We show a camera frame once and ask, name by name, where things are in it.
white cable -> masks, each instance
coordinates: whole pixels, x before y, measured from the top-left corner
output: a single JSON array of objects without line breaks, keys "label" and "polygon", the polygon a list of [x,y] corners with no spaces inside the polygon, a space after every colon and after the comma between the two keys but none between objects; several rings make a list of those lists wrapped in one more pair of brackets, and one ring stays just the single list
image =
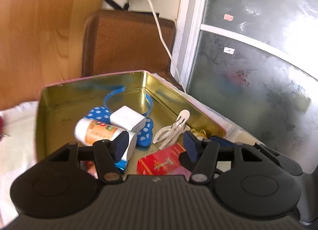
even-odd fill
[{"label": "white cable", "polygon": [[178,69],[177,69],[177,65],[176,65],[175,61],[172,59],[171,53],[170,53],[170,51],[169,51],[169,48],[167,47],[165,41],[163,40],[162,32],[161,32],[161,28],[160,28],[160,24],[159,24],[159,20],[158,20],[158,18],[157,18],[157,15],[156,15],[154,6],[152,5],[151,0],[147,0],[147,1],[148,1],[148,3],[149,3],[150,9],[151,9],[151,11],[152,11],[152,14],[153,14],[153,16],[154,16],[154,18],[155,18],[156,25],[157,25],[157,28],[158,28],[159,37],[160,37],[160,40],[161,40],[161,42],[162,42],[162,45],[163,45],[163,47],[166,49],[167,54],[169,55],[169,58],[170,58],[170,60],[172,61],[172,64],[173,64],[173,66],[174,66],[174,68],[175,68],[175,71],[176,71],[177,76],[178,76],[178,78],[179,78],[180,84],[181,84],[181,86],[182,86],[182,88],[183,88],[183,91],[186,93],[185,87],[184,87],[184,85],[183,85],[183,83],[182,83],[181,77],[180,77],[179,72],[178,72]]}]

pink sticker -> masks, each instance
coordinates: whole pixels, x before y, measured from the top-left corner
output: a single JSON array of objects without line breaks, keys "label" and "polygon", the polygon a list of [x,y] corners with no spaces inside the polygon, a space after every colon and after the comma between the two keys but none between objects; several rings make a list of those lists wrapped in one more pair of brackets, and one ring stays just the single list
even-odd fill
[{"label": "pink sticker", "polygon": [[223,19],[225,19],[225,20],[227,20],[227,21],[232,21],[233,18],[234,18],[234,17],[233,17],[232,15],[225,14]]}]

ribbed black surface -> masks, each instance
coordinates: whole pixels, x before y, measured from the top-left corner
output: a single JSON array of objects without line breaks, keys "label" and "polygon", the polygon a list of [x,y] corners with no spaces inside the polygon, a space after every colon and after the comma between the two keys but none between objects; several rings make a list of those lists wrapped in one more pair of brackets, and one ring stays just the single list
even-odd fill
[{"label": "ribbed black surface", "polygon": [[87,208],[72,216],[37,219],[19,216],[6,230],[105,229],[302,229],[290,217],[253,221],[226,211],[206,187],[183,176],[129,176],[120,185],[104,187]]}]

white bottle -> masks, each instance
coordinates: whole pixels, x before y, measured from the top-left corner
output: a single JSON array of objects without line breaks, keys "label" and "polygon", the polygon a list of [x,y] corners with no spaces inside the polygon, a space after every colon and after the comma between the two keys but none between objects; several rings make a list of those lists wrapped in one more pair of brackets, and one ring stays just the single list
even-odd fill
[{"label": "white bottle", "polygon": [[[74,136],[84,145],[91,146],[94,142],[101,139],[114,140],[123,131],[125,130],[110,124],[93,119],[82,118],[75,126]],[[129,134],[129,144],[122,157],[122,160],[125,161],[129,161],[134,153],[137,143],[137,134],[131,131],[127,132]]]}]

sticker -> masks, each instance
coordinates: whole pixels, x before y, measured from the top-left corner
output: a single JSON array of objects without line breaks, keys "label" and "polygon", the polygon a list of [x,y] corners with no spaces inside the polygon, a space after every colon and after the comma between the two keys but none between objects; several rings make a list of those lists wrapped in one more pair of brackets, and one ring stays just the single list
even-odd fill
[{"label": "sticker", "polygon": [[86,130],[85,143],[93,145],[94,142],[101,139],[111,140],[117,130],[118,128],[112,125],[92,120]]},{"label": "sticker", "polygon": [[224,47],[224,52],[229,54],[234,54],[235,49]]},{"label": "sticker", "polygon": [[232,21],[233,18],[234,18],[234,17],[233,17],[232,15],[224,14],[224,18],[223,18],[223,19],[225,19],[225,20],[227,20],[227,21]]}]

